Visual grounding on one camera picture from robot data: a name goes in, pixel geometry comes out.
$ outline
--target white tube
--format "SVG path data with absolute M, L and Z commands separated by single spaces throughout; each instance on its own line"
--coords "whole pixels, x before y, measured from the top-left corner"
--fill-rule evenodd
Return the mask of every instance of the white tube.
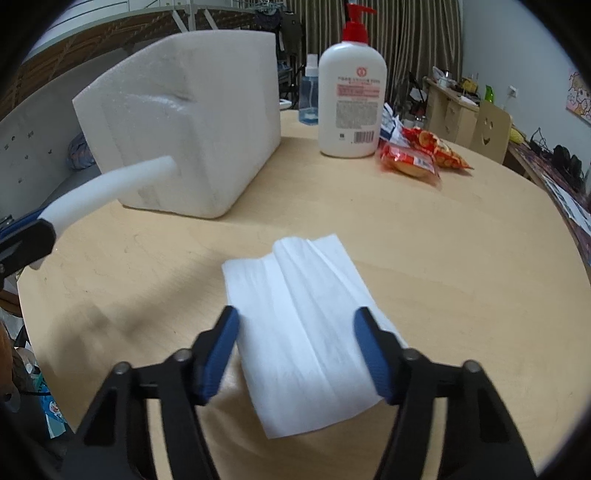
M 39 218 L 53 225 L 56 240 L 73 223 L 130 190 L 152 185 L 178 174 L 178 166 L 170 156 L 147 160 L 118 168 L 80 185 L 50 203 Z M 32 263 L 37 270 L 43 259 Z

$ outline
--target screw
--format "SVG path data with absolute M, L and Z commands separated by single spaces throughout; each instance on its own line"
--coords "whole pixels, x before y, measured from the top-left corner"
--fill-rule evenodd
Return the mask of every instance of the screw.
M 478 373 L 480 370 L 482 370 L 482 367 L 476 360 L 466 360 L 464 362 L 464 368 L 473 374 Z
M 185 362 L 185 361 L 189 360 L 192 355 L 193 355 L 192 351 L 189 350 L 188 348 L 181 348 L 180 350 L 177 350 L 174 353 L 173 358 L 177 362 Z
M 402 352 L 402 355 L 408 361 L 418 360 L 421 358 L 419 351 L 415 350 L 414 348 L 405 348 Z
M 116 375 L 122 375 L 124 373 L 127 373 L 130 368 L 131 368 L 131 365 L 129 363 L 119 362 L 117 365 L 115 365 L 113 367 L 113 373 Z

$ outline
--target striped curtain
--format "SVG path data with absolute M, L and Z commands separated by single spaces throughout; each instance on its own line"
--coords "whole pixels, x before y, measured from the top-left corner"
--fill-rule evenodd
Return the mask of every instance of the striped curtain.
M 458 0 L 360 0 L 377 15 L 363 15 L 369 44 L 388 65 L 386 100 L 395 104 L 408 93 L 408 72 L 417 79 L 431 75 L 435 65 L 455 79 L 462 72 L 462 26 Z M 340 42 L 343 30 L 342 0 L 287 0 L 301 18 L 307 53 L 322 54 Z

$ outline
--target styrofoam box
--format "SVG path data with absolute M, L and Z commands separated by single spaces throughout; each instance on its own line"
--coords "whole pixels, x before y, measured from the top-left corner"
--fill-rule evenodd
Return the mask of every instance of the styrofoam box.
M 275 35 L 207 30 L 140 50 L 73 103 L 101 172 L 162 155 L 179 166 L 123 205 L 215 218 L 279 145 L 278 100 Z

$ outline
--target red bottle cap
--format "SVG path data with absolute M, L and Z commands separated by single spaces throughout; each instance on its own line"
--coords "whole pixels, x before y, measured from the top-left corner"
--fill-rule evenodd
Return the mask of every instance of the red bottle cap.
M 361 23 L 361 13 L 367 12 L 369 14 L 376 14 L 373 8 L 364 5 L 347 4 L 349 10 L 349 18 L 351 21 L 345 24 L 343 29 L 343 41 L 358 41 L 361 43 L 369 43 L 368 31 L 365 25 Z

